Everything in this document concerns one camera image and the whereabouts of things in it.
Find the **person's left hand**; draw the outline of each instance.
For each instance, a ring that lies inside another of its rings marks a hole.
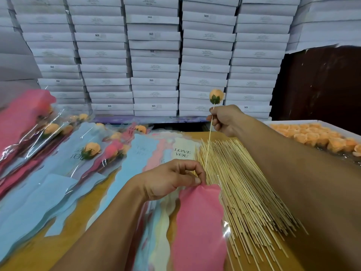
[[[206,183],[202,165],[193,160],[172,160],[134,176],[134,181],[144,190],[146,200],[158,200],[177,189]]]

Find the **table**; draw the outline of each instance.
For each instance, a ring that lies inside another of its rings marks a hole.
[[[208,140],[208,132],[188,132],[186,135],[192,139],[204,141]],[[222,133],[213,132],[211,140],[226,140],[228,139]],[[85,226],[89,218],[98,208],[101,198],[104,196],[107,188],[114,180],[116,172],[112,173],[109,178],[97,185],[97,187],[78,201],[77,208],[66,220],[63,231],[58,236],[44,238],[47,229],[51,226],[51,221],[43,230],[41,230],[34,238],[27,242],[23,247],[19,248],[13,253],[7,262],[1,267],[0,271],[48,271],[61,256],[79,239],[79,237],[85,231]],[[170,216],[170,227],[167,232],[167,238],[170,242],[173,241],[175,234],[175,216],[179,210],[179,204],[176,210]],[[302,270],[345,270],[339,269],[336,263],[336,256],[333,254],[329,247],[324,249],[325,246],[315,246],[315,236],[307,236],[302,229],[296,232],[297,238],[286,237],[286,241],[280,241],[286,250],[289,258],[286,258],[281,250],[276,249],[276,257],[282,266],[284,271],[302,271]],[[300,262],[295,257],[297,253],[299,259],[302,259],[302,268]],[[239,251],[241,254],[240,261],[244,271],[256,271],[256,265],[254,262],[249,264],[246,260],[241,245],[239,244]],[[229,252],[232,258],[232,263],[235,271],[241,271],[237,260],[235,259],[232,249],[229,248]],[[279,270],[277,265],[273,263],[274,270]],[[271,270],[269,264],[264,258],[264,262],[259,263],[259,267],[262,271]],[[227,259],[225,262],[225,270],[232,271],[230,261]]]

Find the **person's left arm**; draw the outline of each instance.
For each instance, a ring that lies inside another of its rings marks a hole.
[[[192,160],[173,160],[134,176],[51,271],[124,270],[143,204],[205,178],[201,164]]]

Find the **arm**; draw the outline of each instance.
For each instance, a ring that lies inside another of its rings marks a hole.
[[[201,164],[191,160],[173,160],[134,176],[51,271],[124,270],[143,204],[177,187],[205,183],[205,177]]]
[[[360,167],[286,138],[234,105],[211,113],[214,128],[243,143],[295,215],[360,269]]]

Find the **person's right hand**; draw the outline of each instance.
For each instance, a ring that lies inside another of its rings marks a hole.
[[[224,133],[228,137],[235,136],[235,118],[243,114],[243,112],[234,104],[218,106],[210,108],[210,113],[213,115],[212,125],[216,131]],[[207,117],[207,121],[212,120],[212,115]]]

